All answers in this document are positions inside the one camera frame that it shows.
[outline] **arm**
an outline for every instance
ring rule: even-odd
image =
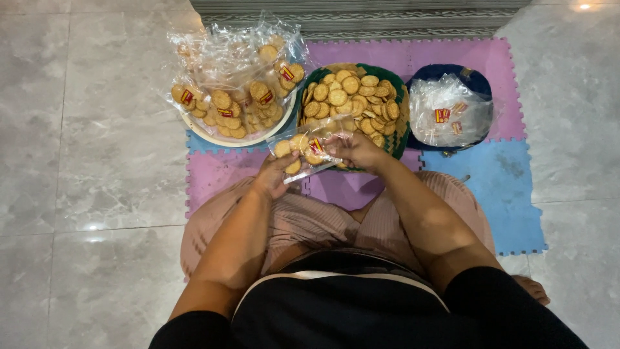
[[[248,192],[207,245],[169,320],[193,310],[232,317],[243,293],[259,276],[272,201],[288,188],[282,172],[297,156],[267,157]]]
[[[502,269],[460,216],[404,164],[366,137],[330,140],[334,156],[346,165],[379,176],[407,233],[407,238],[433,285],[443,292],[460,272],[475,266]]]

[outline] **gray tile floor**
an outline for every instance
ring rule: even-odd
[[[617,348],[620,1],[534,3],[499,35],[550,249],[500,261]],[[185,0],[0,3],[0,348],[144,348],[171,311],[186,148],[148,86],[179,21]]]

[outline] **woven basket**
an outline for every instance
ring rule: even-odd
[[[383,147],[386,153],[392,155],[396,159],[400,159],[402,157],[402,153],[405,151],[405,146],[407,145],[407,137],[409,136],[410,127],[409,127],[409,93],[407,92],[407,87],[402,82],[402,79],[394,74],[393,72],[372,65],[366,65],[363,63],[334,63],[327,66],[323,66],[315,71],[313,71],[304,86],[299,89],[297,92],[296,98],[296,109],[297,109],[297,127],[299,127],[299,122],[301,120],[301,113],[303,112],[303,108],[300,107],[302,103],[302,93],[308,87],[308,85],[312,82],[318,83],[325,75],[330,73],[336,73],[339,70],[357,70],[358,76],[362,77],[364,75],[375,75],[379,78],[379,80],[389,80],[392,85],[396,88],[396,103],[401,109],[401,114],[399,118],[396,120],[396,131],[392,135],[385,136],[386,144]],[[353,171],[353,172],[364,172],[362,169],[353,168],[347,170],[341,170],[337,167],[331,167],[331,170],[339,170],[339,171]]]

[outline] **person's right hand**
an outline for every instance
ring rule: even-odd
[[[348,167],[363,168],[372,175],[376,175],[379,165],[390,158],[383,149],[359,132],[354,132],[352,137],[334,135],[325,144],[329,155],[341,158]]]

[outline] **pink pants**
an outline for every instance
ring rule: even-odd
[[[444,199],[495,254],[489,223],[465,184],[439,172],[419,171],[416,175]],[[253,177],[246,177],[221,191],[191,216],[181,244],[181,266],[187,276],[192,275],[211,237],[253,180]],[[377,197],[362,223],[335,205],[291,193],[274,201],[271,215],[262,274],[280,269],[303,253],[325,247],[371,250],[423,274],[401,228],[396,208],[385,191]]]

